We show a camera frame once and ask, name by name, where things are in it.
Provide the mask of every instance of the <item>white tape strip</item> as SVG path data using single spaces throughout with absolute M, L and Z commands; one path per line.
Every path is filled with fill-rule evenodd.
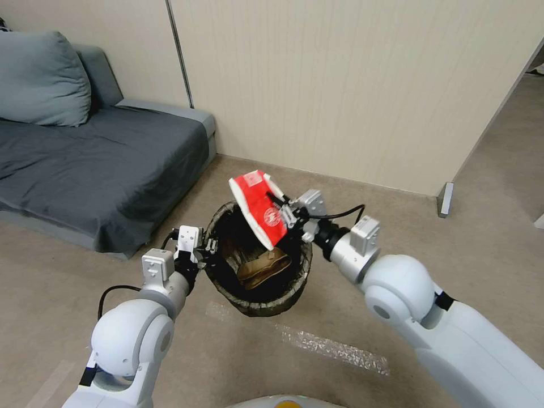
M 276 332 L 280 334 L 281 340 L 284 343 L 291 344 L 299 349 L 315 352 L 369 371 L 375 371 L 381 375 L 388 376 L 390 374 L 387 359 L 370 351 L 319 337 L 307 331 L 295 330 L 289 326 L 270 323 L 263 319 L 257 321 L 254 318 L 250 324 L 247 324 L 247 321 L 242 321 L 243 317 L 238 312 L 215 302 L 208 303 L 206 314 L 224 322 L 244 325 L 250 330 L 266 333 L 268 336 L 272 332 Z
M 43 408 L 73 368 L 74 363 L 62 360 L 25 408 Z

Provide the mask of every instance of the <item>beige wall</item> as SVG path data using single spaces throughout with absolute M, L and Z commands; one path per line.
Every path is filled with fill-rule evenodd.
M 188 106 L 162 0 L 0 0 L 13 29 L 102 47 L 125 97 Z
M 434 195 L 544 36 L 541 0 L 172 0 L 219 151 Z

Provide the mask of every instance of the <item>gray sofa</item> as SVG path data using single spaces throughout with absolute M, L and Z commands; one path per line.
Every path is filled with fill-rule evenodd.
M 213 160 L 215 122 L 124 99 L 103 51 L 74 48 L 91 82 L 89 119 L 0 120 L 0 219 L 129 258 Z

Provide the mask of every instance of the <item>gray pillow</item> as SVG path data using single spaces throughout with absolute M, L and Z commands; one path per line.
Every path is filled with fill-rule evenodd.
M 59 32 L 0 33 L 0 118 L 36 125 L 87 121 L 91 85 Z

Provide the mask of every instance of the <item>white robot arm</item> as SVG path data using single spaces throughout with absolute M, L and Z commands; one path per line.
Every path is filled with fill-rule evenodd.
M 352 229 L 339 227 L 325 217 L 318 190 L 279 206 L 286 224 L 293 231 L 302 229 L 301 238 L 323 250 L 364 294 L 368 309 L 404 337 L 420 364 L 461 406 L 544 407 L 544 370 L 493 324 L 449 297 L 416 259 L 387 255 L 377 260 L 378 221 L 364 216 Z M 99 320 L 87 368 L 64 408 L 152 407 L 151 393 L 172 341 L 173 321 L 198 272 L 194 249 L 201 236 L 199 228 L 180 228 L 176 254 L 184 256 L 181 273 L 174 271 L 169 251 L 152 249 L 142 257 L 145 283 L 139 299 L 122 303 Z M 214 251 L 216 244 L 208 243 L 207 249 Z M 270 401 L 240 406 L 264 408 Z M 310 406 L 314 400 L 305 401 Z
M 142 257 L 144 284 L 138 298 L 108 311 L 96 324 L 91 356 L 63 408 L 153 407 L 151 395 L 172 343 L 174 321 L 202 267 L 197 250 L 202 229 L 181 226 L 178 234 L 175 257 L 164 249 L 151 249 Z M 215 245 L 209 243 L 209 252 Z

